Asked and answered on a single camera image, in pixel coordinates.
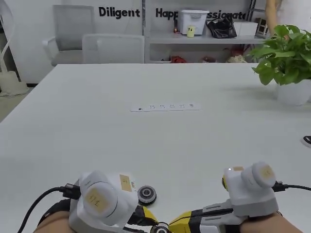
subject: white fan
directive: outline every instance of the white fan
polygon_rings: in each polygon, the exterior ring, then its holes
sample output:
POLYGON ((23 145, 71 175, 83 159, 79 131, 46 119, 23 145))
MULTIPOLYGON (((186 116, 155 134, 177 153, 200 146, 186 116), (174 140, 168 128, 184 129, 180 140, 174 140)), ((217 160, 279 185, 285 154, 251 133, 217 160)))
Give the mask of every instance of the white fan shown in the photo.
POLYGON ((1 14, 0 20, 1 20, 2 26, 3 26, 2 15, 4 11, 10 12, 13 26, 12 26, 11 35, 8 39, 7 44, 4 46, 3 51, 1 53, 1 57, 0 57, 0 67, 2 71, 0 72, 0 88, 1 88, 0 96, 11 97, 11 96, 26 94, 29 91, 29 88, 27 87, 25 82, 20 82, 18 80, 17 75, 14 71, 7 70, 7 67, 4 62, 4 55, 7 49, 9 48, 9 44, 14 35, 15 23, 14 23, 11 9, 9 8, 5 0, 0 0, 0 14, 1 14))

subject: hand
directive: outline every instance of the hand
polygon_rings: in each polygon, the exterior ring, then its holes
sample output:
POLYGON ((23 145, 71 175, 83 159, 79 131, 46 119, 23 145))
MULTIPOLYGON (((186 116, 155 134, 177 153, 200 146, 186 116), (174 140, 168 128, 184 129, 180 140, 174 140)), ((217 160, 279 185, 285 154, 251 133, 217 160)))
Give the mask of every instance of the hand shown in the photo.
POLYGON ((241 225, 240 231, 241 233, 302 233, 278 213, 255 221, 246 221, 241 225))

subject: gray chair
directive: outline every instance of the gray chair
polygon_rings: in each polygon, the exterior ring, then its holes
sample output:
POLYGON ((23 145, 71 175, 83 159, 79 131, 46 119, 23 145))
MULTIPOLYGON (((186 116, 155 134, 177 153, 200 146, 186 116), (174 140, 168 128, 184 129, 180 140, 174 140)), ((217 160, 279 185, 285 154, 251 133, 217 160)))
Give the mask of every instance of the gray chair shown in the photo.
POLYGON ((95 33, 94 7, 54 5, 55 36, 43 41, 52 66, 82 64, 82 38, 95 33))
POLYGON ((145 63, 142 35, 86 34, 82 45, 85 64, 145 63))

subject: metal ring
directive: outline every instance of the metal ring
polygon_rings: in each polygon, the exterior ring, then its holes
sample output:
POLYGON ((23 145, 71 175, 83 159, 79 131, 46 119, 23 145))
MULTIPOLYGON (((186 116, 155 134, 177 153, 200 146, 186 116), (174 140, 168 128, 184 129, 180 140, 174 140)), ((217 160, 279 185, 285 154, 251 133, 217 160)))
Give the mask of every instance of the metal ring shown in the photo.
POLYGON ((151 205, 156 201, 156 190, 151 186, 143 186, 138 190, 138 200, 143 206, 151 205))

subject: power strip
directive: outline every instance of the power strip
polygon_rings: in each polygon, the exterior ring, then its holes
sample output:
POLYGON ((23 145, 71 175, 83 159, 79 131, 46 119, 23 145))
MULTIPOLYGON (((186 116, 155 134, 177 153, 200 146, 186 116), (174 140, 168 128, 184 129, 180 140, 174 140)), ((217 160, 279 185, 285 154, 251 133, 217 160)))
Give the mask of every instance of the power strip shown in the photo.
POLYGON ((201 105, 197 103, 170 103, 170 104, 149 104, 146 106, 133 107, 131 112, 166 112, 166 111, 189 111, 200 110, 201 105))

